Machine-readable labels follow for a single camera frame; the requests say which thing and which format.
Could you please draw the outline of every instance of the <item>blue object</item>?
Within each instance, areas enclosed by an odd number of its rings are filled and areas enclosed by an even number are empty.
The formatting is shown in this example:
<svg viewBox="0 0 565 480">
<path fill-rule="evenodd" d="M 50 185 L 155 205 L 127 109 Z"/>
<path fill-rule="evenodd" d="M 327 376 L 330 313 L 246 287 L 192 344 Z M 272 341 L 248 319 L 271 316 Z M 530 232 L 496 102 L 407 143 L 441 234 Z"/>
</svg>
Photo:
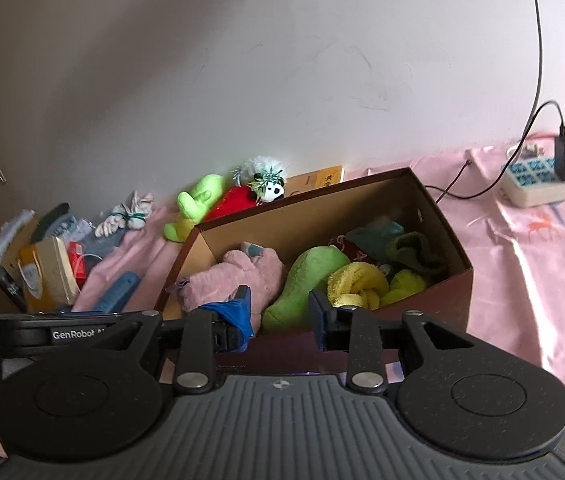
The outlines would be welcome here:
<svg viewBox="0 0 565 480">
<path fill-rule="evenodd" d="M 520 187 L 528 187 L 559 182 L 554 167 L 553 157 L 535 157 L 510 165 L 507 171 L 512 174 Z"/>
<path fill-rule="evenodd" d="M 102 295 L 93 308 L 95 312 L 111 314 L 121 312 L 131 298 L 131 294 L 138 288 L 141 279 L 135 272 L 125 272 Z"/>
<path fill-rule="evenodd" d="M 255 335 L 251 326 L 251 290 L 248 287 L 245 288 L 246 293 L 243 298 L 216 301 L 200 306 L 200 308 L 216 312 L 224 321 L 240 330 L 242 338 L 235 352 L 244 352 L 249 345 L 249 339 Z"/>
<path fill-rule="evenodd" d="M 93 310 L 83 310 L 82 312 L 72 312 L 71 306 L 63 306 L 58 310 L 58 314 L 63 316 L 102 316 L 102 312 L 94 312 Z"/>
<path fill-rule="evenodd" d="M 405 229 L 398 222 L 382 219 L 371 222 L 366 227 L 356 227 L 345 234 L 344 238 L 379 264 L 388 264 L 385 247 L 395 237 L 403 234 L 405 234 Z"/>
</svg>

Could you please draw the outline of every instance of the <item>yellow towel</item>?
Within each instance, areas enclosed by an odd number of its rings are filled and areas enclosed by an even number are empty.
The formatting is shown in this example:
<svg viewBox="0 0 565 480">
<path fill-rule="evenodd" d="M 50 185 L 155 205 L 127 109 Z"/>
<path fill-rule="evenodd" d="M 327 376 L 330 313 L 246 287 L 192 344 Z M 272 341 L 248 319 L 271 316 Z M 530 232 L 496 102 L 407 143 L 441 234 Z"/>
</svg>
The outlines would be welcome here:
<svg viewBox="0 0 565 480">
<path fill-rule="evenodd" d="M 403 269 L 391 280 L 391 290 L 381 298 L 380 305 L 387 306 L 396 301 L 404 300 L 409 296 L 422 292 L 425 288 L 427 288 L 427 284 L 422 276 L 419 276 L 412 270 Z"/>
<path fill-rule="evenodd" d="M 336 270 L 327 281 L 326 295 L 333 306 L 353 305 L 376 310 L 389 292 L 385 275 L 365 262 L 354 262 Z"/>
</svg>

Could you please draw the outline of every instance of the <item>pink stuffed animal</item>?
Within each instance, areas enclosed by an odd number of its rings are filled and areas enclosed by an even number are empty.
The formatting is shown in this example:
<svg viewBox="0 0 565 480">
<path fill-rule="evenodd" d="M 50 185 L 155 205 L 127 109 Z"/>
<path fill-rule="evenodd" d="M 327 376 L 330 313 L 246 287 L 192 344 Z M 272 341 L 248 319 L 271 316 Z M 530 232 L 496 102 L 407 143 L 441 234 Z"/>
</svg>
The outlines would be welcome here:
<svg viewBox="0 0 565 480">
<path fill-rule="evenodd" d="M 286 276 L 287 269 L 273 249 L 265 248 L 253 257 L 229 251 L 221 263 L 185 278 L 180 288 L 182 309 L 191 312 L 205 303 L 227 301 L 240 285 L 247 285 L 251 288 L 251 326 L 257 333 L 262 311 L 280 296 Z"/>
</svg>

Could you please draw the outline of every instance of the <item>circular pad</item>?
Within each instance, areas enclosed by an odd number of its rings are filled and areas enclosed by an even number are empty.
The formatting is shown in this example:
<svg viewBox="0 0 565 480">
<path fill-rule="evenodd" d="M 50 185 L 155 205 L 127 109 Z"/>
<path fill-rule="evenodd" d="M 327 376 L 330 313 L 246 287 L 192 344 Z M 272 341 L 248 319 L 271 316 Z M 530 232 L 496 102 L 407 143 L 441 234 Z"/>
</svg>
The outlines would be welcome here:
<svg viewBox="0 0 565 480">
<path fill-rule="evenodd" d="M 72 348 L 0 384 L 0 441 L 8 454 L 92 460 L 136 442 L 161 412 L 157 381 L 124 352 Z"/>
<path fill-rule="evenodd" d="M 424 440 L 464 458 L 520 460 L 548 452 L 565 428 L 565 387 L 497 350 L 435 351 L 409 374 L 397 407 Z"/>
<path fill-rule="evenodd" d="M 524 388 L 508 377 L 479 374 L 460 379 L 451 388 L 456 404 L 469 413 L 502 416 L 519 410 L 527 400 Z"/>
</svg>

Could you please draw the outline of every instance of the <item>paper box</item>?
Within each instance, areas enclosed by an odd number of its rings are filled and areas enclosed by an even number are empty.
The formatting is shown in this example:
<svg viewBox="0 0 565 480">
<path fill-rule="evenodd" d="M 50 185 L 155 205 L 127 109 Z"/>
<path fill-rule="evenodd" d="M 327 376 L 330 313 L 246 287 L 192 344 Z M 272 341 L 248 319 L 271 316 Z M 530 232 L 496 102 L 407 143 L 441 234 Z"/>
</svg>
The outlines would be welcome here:
<svg viewBox="0 0 565 480">
<path fill-rule="evenodd" d="M 31 312 L 48 312 L 73 305 L 80 292 L 73 276 L 65 243 L 47 237 L 20 251 L 19 269 L 24 296 Z"/>
<path fill-rule="evenodd" d="M 284 198 L 197 226 L 187 239 L 166 280 L 206 270 L 244 241 L 277 251 L 291 267 L 305 250 L 326 245 L 337 235 L 388 215 L 407 232 L 426 234 L 432 248 L 444 256 L 446 278 L 414 296 L 382 307 L 379 319 L 398 320 L 405 310 L 425 314 L 466 330 L 473 269 L 449 223 L 413 172 L 406 168 L 351 180 Z M 177 295 L 163 293 L 156 305 L 165 319 L 182 316 Z M 241 353 L 216 355 L 221 371 L 248 374 L 338 373 L 345 370 L 344 352 L 321 352 L 313 332 L 261 334 Z M 385 351 L 385 362 L 397 360 Z"/>
<path fill-rule="evenodd" d="M 20 249 L 30 243 L 37 227 L 37 217 L 22 226 L 0 261 L 0 314 L 14 314 L 26 309 L 18 257 Z"/>
</svg>

